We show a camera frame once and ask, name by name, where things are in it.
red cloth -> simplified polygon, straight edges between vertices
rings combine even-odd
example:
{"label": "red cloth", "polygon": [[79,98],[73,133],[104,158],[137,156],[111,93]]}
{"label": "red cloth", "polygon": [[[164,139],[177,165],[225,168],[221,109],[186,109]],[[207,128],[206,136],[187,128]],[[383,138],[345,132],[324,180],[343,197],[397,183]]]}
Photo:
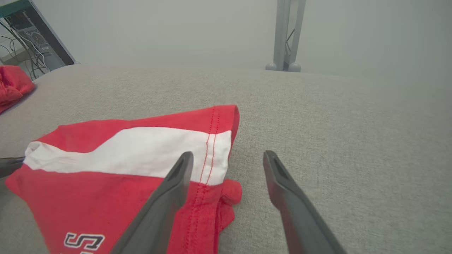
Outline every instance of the red cloth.
{"label": "red cloth", "polygon": [[19,66],[0,66],[0,113],[7,110],[35,85]]}
{"label": "red cloth", "polygon": [[185,205],[167,253],[216,254],[240,183],[223,180],[236,106],[60,126],[30,143],[6,185],[25,200],[52,254],[107,254],[178,157],[193,152]]}

cable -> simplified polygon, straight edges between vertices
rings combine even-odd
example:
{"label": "cable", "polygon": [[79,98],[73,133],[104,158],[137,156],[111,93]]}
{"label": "cable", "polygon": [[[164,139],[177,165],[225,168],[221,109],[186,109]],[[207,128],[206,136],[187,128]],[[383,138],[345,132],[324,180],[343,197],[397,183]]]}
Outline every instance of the cable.
{"label": "cable", "polygon": [[[39,67],[40,69],[45,69],[45,67]],[[37,68],[35,68],[35,70],[37,70]]]}
{"label": "cable", "polygon": [[289,41],[290,37],[293,35],[293,32],[295,32],[295,28],[292,30],[292,33],[290,33],[289,38],[287,38],[286,42]]}
{"label": "cable", "polygon": [[1,35],[0,35],[0,37],[6,38],[6,39],[11,40],[11,41],[13,40],[13,39],[11,39],[11,38],[9,38],[9,37],[6,37],[6,36],[1,36]]}
{"label": "cable", "polygon": [[32,63],[32,73],[33,73],[33,77],[36,79],[37,77],[36,77],[36,73],[34,72],[34,68],[33,68],[33,59],[32,59],[32,57],[31,57],[31,55],[30,55],[30,52],[28,52],[28,50],[27,50],[27,47],[24,45],[24,43],[21,41],[21,40],[19,40],[19,38],[16,36],[16,34],[12,31],[12,30],[9,30],[7,27],[6,27],[6,25],[5,24],[3,24],[3,22],[1,22],[0,21],[0,25],[2,25],[8,32],[10,32],[16,39],[17,39],[17,41],[24,47],[24,49],[25,49],[25,51],[27,51],[27,53],[28,53],[28,56],[30,56],[30,61],[31,61],[31,63]]}
{"label": "cable", "polygon": [[39,50],[36,48],[36,46],[34,45],[34,43],[31,42],[31,41],[28,40],[28,39],[25,39],[25,38],[22,37],[20,34],[19,34],[19,36],[20,36],[20,38],[21,38],[22,40],[26,40],[27,42],[30,42],[31,45],[33,45],[34,50],[36,50],[35,52],[38,52],[38,53],[42,56],[42,64],[47,68],[48,71],[50,71],[50,69],[49,69],[49,68],[47,67],[47,65],[46,65],[46,59],[45,59],[44,55],[43,55],[41,52],[39,52]]}
{"label": "cable", "polygon": [[0,46],[4,47],[4,48],[8,51],[9,55],[10,55],[12,58],[16,59],[16,61],[19,61],[19,60],[17,60],[17,58],[15,58],[15,57],[11,54],[11,51],[9,51],[9,49],[8,49],[7,47],[5,47],[5,46],[3,46],[3,45],[1,45],[1,44],[0,44]]}
{"label": "cable", "polygon": [[47,66],[44,66],[44,62],[41,61],[41,59],[39,58],[39,56],[36,55],[36,53],[34,54],[34,56],[35,56],[36,59],[37,59],[38,65],[42,65],[42,68],[45,68],[45,69],[47,69],[48,71],[50,71],[50,70],[47,68]]}
{"label": "cable", "polygon": [[[36,59],[37,58],[37,56],[36,56],[36,51],[35,52],[33,52],[33,56],[34,57],[32,57],[31,59],[30,59],[30,61],[31,62],[33,62],[33,60],[32,59]],[[36,60],[36,63],[34,63],[37,67],[39,67],[39,65],[38,65],[38,61]],[[33,68],[33,70],[39,70],[42,74],[45,74],[41,69],[38,69],[38,68],[34,68],[33,67],[33,64],[31,65],[31,67]]]}
{"label": "cable", "polygon": [[16,59],[16,61],[17,62],[23,62],[24,63],[24,65],[25,65],[25,68],[27,69],[27,72],[28,72],[28,75],[31,77],[31,71],[30,71],[30,69],[28,68],[28,65],[27,65],[27,60],[28,59],[25,59],[24,61],[19,61],[19,59],[17,58],[17,52],[16,52],[16,45],[14,44],[14,40],[18,40],[18,39],[10,39],[11,41],[9,42],[9,48],[14,52],[14,55],[15,55],[15,59]]}

white cable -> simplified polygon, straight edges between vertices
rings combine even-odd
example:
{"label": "white cable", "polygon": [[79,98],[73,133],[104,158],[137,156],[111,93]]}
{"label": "white cable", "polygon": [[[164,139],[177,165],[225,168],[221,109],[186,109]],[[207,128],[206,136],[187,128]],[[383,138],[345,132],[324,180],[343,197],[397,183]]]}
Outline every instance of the white cable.
{"label": "white cable", "polygon": [[33,42],[31,42],[30,40],[28,40],[28,39],[25,39],[24,37],[22,37],[20,34],[18,34],[18,33],[16,33],[17,35],[19,35],[19,37],[22,39],[22,40],[26,40],[26,41],[28,41],[28,42],[30,42],[31,43],[31,45],[33,45],[33,48],[34,48],[34,50],[36,50],[36,52],[38,52],[41,56],[42,56],[42,63],[43,63],[43,65],[44,65],[44,67],[48,70],[48,71],[50,71],[50,69],[47,67],[47,65],[46,65],[46,59],[44,58],[44,55],[41,53],[41,52],[39,52],[39,50],[36,48],[36,46],[34,45],[34,43]]}

seam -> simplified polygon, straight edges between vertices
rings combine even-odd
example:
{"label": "seam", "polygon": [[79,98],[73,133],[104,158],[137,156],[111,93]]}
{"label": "seam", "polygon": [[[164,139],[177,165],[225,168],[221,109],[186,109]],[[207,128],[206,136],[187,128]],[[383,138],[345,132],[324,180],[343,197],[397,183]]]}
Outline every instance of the seam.
{"label": "seam", "polygon": [[[207,141],[206,141],[206,156],[204,157],[204,165],[202,166],[201,177],[199,178],[199,184],[201,184],[201,181],[202,181],[202,174],[203,174],[204,168],[206,166],[207,155],[208,155],[208,152],[209,152],[209,138],[210,138],[210,132],[212,131],[212,124],[213,124],[214,113],[215,113],[215,107],[212,107],[212,117],[210,119],[209,135],[207,136]],[[197,188],[196,194],[195,194],[195,198],[194,198],[194,201],[193,201],[193,210],[191,211],[190,217],[188,218],[188,232],[187,232],[187,238],[185,239],[185,250],[186,250],[186,253],[188,253],[188,251],[190,249],[189,248],[190,247],[190,236],[191,236],[192,231],[193,231],[192,230],[193,214],[195,213],[195,211],[198,212],[198,210],[199,210],[197,205],[196,205],[196,201],[197,201],[198,197],[200,196],[199,195],[199,190],[200,190],[200,186],[198,185],[198,188]],[[194,233],[196,233],[196,231],[198,230],[197,229],[197,224],[195,223],[194,226],[195,226]]]}
{"label": "seam", "polygon": [[212,164],[211,164],[211,166],[210,166],[209,177],[207,177],[206,185],[209,183],[210,175],[212,174],[212,171],[213,171],[213,158],[215,158],[215,140],[217,139],[218,125],[219,125],[219,124],[220,124],[220,111],[218,111],[218,117],[217,117],[217,129],[215,130],[215,136],[214,136],[214,138],[213,138]]}

gray couch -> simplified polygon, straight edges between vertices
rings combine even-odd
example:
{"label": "gray couch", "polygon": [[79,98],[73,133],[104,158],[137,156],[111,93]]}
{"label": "gray couch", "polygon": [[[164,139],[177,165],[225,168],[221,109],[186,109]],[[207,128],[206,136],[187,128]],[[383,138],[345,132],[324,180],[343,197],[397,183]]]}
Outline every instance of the gray couch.
{"label": "gray couch", "polygon": [[[67,66],[0,115],[0,157],[58,125],[237,104],[228,178],[243,198],[220,254],[286,253],[263,151],[274,150],[352,253],[452,253],[450,86],[276,71]],[[0,253],[47,249],[27,204],[0,182]]]}

